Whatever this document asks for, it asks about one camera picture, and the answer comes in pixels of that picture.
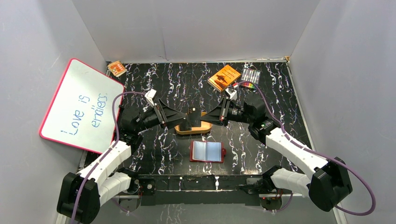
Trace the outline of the red card holder wallet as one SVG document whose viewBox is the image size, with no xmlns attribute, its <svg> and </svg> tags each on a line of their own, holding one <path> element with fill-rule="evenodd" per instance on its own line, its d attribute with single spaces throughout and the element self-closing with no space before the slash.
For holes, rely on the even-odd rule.
<svg viewBox="0 0 396 224">
<path fill-rule="evenodd" d="M 191 162 L 214 162 L 223 163 L 226 149 L 222 142 L 197 141 L 190 145 Z"/>
</svg>

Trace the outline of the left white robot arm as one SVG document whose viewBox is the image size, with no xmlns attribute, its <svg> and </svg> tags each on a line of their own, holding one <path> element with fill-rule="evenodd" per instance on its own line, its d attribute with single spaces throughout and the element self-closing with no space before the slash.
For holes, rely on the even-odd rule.
<svg viewBox="0 0 396 224">
<path fill-rule="evenodd" d="M 119 165 L 139 148 L 141 132 L 157 125 L 171 129 L 181 124 L 186 114 L 154 101 L 146 111 L 135 106 L 121 108 L 116 133 L 119 137 L 89 166 L 78 173 L 68 173 L 61 185 L 57 212 L 82 224 L 90 224 L 100 207 L 120 192 L 134 194 L 139 190 L 137 174 Z"/>
</svg>

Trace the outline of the pink framed whiteboard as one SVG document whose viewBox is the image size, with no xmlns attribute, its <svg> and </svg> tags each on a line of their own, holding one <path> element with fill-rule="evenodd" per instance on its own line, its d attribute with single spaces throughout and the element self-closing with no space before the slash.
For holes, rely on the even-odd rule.
<svg viewBox="0 0 396 224">
<path fill-rule="evenodd" d="M 124 85 L 72 58 L 49 106 L 42 138 L 103 153 L 113 141 L 113 114 L 119 113 Z"/>
</svg>

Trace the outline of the orange book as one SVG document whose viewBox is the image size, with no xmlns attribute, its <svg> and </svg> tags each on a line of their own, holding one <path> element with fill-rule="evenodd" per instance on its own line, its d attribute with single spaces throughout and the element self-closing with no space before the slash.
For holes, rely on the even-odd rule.
<svg viewBox="0 0 396 224">
<path fill-rule="evenodd" d="M 230 65 L 226 65 L 225 67 L 220 69 L 217 73 L 215 73 L 213 76 L 211 76 L 207 80 L 207 82 L 216 91 L 222 92 L 229 85 L 234 83 L 240 76 L 241 76 L 240 72 L 238 72 Z"/>
</svg>

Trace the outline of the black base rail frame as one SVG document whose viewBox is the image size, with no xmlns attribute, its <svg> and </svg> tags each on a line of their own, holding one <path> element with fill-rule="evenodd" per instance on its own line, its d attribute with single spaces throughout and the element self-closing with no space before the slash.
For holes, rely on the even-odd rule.
<svg viewBox="0 0 396 224">
<path fill-rule="evenodd" d="M 243 204 L 279 209 L 281 198 L 291 193 L 275 187 L 262 175 L 137 175 L 133 191 L 120 193 L 122 202 L 136 199 L 139 205 Z"/>
</svg>

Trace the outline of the pack of coloured markers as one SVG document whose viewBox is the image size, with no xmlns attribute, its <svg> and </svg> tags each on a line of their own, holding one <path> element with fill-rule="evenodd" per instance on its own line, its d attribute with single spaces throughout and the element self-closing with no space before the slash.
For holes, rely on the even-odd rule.
<svg viewBox="0 0 396 224">
<path fill-rule="evenodd" d="M 242 70 L 241 74 L 241 82 L 246 81 L 246 83 L 241 84 L 241 86 L 249 89 L 256 89 L 255 85 L 259 84 L 261 76 L 261 71 L 259 70 L 254 70 L 254 69 L 249 69 L 249 68 L 244 68 Z"/>
</svg>

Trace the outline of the small orange card box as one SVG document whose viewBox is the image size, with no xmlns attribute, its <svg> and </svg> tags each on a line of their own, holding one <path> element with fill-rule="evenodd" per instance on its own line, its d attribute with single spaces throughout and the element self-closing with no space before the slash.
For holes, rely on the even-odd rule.
<svg viewBox="0 0 396 224">
<path fill-rule="evenodd" d="M 110 70 L 110 72 L 115 76 L 115 77 L 119 77 L 121 75 L 123 75 L 124 73 L 127 72 L 127 69 L 125 68 L 125 66 L 121 63 L 121 61 L 115 61 L 112 63 L 108 64 L 108 69 Z"/>
</svg>

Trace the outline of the orange oval tray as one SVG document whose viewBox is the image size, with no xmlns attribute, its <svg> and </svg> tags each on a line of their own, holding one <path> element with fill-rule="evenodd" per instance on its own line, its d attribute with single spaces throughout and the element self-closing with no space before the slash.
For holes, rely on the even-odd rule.
<svg viewBox="0 0 396 224">
<path fill-rule="evenodd" d="M 180 135 L 204 134 L 210 132 L 211 129 L 212 124 L 204 121 L 201 121 L 201 127 L 192 127 L 191 130 L 186 131 L 180 130 L 180 125 L 175 126 L 176 133 Z"/>
</svg>

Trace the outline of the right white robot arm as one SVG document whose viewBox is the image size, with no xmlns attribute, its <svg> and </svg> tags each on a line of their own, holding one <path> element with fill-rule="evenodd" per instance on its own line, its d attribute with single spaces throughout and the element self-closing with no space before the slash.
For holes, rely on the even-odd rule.
<svg viewBox="0 0 396 224">
<path fill-rule="evenodd" d="M 330 211 L 353 191 L 348 171 L 340 165 L 343 161 L 338 157 L 324 159 L 306 146 L 296 146 L 294 139 L 287 137 L 279 122 L 270 116 L 265 102 L 258 95 L 249 94 L 243 106 L 222 98 L 218 106 L 200 119 L 218 126 L 227 126 L 229 121 L 247 123 L 254 139 L 276 150 L 301 170 L 298 173 L 273 166 L 255 183 L 241 187 L 248 194 L 276 193 L 279 189 L 287 189 L 308 196 L 319 209 Z"/>
</svg>

